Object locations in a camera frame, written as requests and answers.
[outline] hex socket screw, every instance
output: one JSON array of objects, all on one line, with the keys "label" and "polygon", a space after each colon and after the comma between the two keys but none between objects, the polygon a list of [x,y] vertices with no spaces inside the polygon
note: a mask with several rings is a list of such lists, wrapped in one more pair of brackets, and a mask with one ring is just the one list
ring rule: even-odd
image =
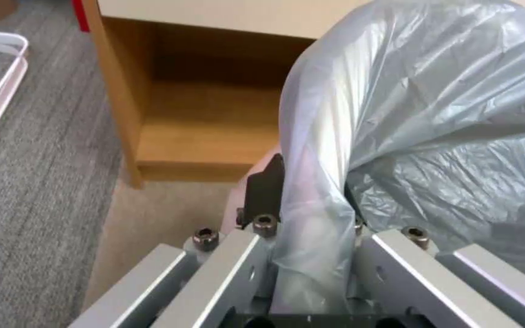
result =
[{"label": "hex socket screw", "polygon": [[257,235],[268,238],[277,235],[278,220],[272,214],[260,214],[252,219],[252,231]]},{"label": "hex socket screw", "polygon": [[215,229],[197,229],[192,236],[195,247],[200,251],[213,251],[220,241],[220,235]]},{"label": "hex socket screw", "polygon": [[429,233],[418,226],[405,226],[400,232],[414,242],[418,247],[426,250],[429,248]]}]

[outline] carpet floor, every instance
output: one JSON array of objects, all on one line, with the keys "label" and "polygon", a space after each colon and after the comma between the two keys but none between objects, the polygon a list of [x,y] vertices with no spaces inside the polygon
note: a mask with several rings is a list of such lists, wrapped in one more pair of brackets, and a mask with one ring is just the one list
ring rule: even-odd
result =
[{"label": "carpet floor", "polygon": [[[65,327],[82,306],[120,145],[69,0],[20,0],[0,31],[31,43],[0,121],[0,327]],[[0,56],[0,77],[9,62]]]}]

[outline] metal frame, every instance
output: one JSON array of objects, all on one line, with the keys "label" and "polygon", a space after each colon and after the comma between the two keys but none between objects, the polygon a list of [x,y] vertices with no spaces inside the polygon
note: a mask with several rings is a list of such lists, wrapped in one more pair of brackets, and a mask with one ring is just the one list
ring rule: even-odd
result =
[{"label": "metal frame", "polygon": [[437,327],[519,325],[397,230],[356,248],[356,274],[386,313],[417,312]]},{"label": "metal frame", "polygon": [[248,309],[267,269],[268,249],[258,235],[232,231],[152,325],[217,327]]},{"label": "metal frame", "polygon": [[437,259],[525,326],[525,274],[479,245],[469,245]]},{"label": "metal frame", "polygon": [[158,245],[70,328],[147,327],[196,269],[195,257],[175,247]]}]

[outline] plastic bag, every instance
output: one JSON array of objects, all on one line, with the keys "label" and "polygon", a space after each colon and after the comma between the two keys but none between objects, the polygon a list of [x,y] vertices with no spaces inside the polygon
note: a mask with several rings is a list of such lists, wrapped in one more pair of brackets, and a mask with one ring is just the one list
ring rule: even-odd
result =
[{"label": "plastic bag", "polygon": [[375,1],[294,64],[271,312],[348,311],[346,179],[368,226],[479,241],[525,272],[525,8]]}]

